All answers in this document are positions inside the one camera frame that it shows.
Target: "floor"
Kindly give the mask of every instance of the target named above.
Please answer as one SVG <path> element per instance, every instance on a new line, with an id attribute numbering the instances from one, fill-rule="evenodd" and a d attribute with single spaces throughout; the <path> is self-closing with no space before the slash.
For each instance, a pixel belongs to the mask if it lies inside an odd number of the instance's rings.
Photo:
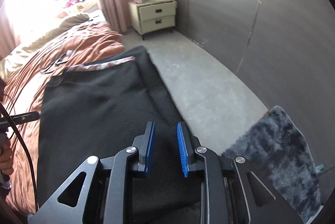
<path id="1" fill-rule="evenodd" d="M 193 135 L 217 154 L 267 111 L 231 71 L 177 31 L 156 31 L 142 41 L 130 29 L 123 44 L 126 50 L 138 45 L 147 48 Z"/>

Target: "gray fluffy rug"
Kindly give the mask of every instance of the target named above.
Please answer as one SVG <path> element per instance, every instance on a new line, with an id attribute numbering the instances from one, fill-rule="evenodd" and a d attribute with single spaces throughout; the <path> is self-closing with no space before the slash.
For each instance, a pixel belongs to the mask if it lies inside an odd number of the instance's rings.
<path id="1" fill-rule="evenodd" d="M 263 172 L 304 223 L 318 211 L 320 191 L 312 155 L 302 133 L 281 107 L 273 107 L 222 153 L 231 159 L 237 155 Z"/>

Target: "nightstand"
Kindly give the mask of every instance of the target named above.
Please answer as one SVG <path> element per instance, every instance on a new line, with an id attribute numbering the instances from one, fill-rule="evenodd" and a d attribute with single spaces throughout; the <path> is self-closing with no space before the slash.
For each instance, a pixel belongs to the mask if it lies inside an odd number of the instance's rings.
<path id="1" fill-rule="evenodd" d="M 132 26 L 142 35 L 175 26 L 175 0 L 155 0 L 150 3 L 137 4 L 129 2 Z"/>

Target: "bedsheet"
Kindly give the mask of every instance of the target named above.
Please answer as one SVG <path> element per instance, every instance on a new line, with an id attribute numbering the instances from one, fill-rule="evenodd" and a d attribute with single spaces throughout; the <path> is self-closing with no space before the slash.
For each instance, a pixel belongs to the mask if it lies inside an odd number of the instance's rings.
<path id="1" fill-rule="evenodd" d="M 42 47 L 29 62 L 15 71 L 7 80 L 4 106 L 11 109 L 10 98 L 15 104 L 11 115 L 29 111 L 41 111 L 44 88 L 51 76 L 60 74 L 67 66 L 92 62 L 113 56 L 124 51 L 122 35 L 113 32 L 107 22 L 85 22 L 75 26 Z M 41 73 L 50 62 L 68 50 L 75 50 L 73 57 L 61 64 L 51 74 Z M 19 125 L 18 129 L 31 154 L 35 177 L 39 156 L 40 121 Z M 30 169 L 26 155 L 16 136 L 11 138 L 14 173 L 11 176 L 13 187 L 6 197 L 7 204 L 23 214 L 34 213 L 34 195 Z"/>

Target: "hand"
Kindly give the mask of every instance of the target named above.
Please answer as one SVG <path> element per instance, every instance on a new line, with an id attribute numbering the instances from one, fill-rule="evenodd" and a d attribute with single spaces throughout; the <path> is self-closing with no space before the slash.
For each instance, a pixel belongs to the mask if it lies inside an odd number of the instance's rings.
<path id="1" fill-rule="evenodd" d="M 12 149 L 10 148 L 10 140 L 6 138 L 0 155 L 0 170 L 6 175 L 11 175 L 14 172 Z"/>

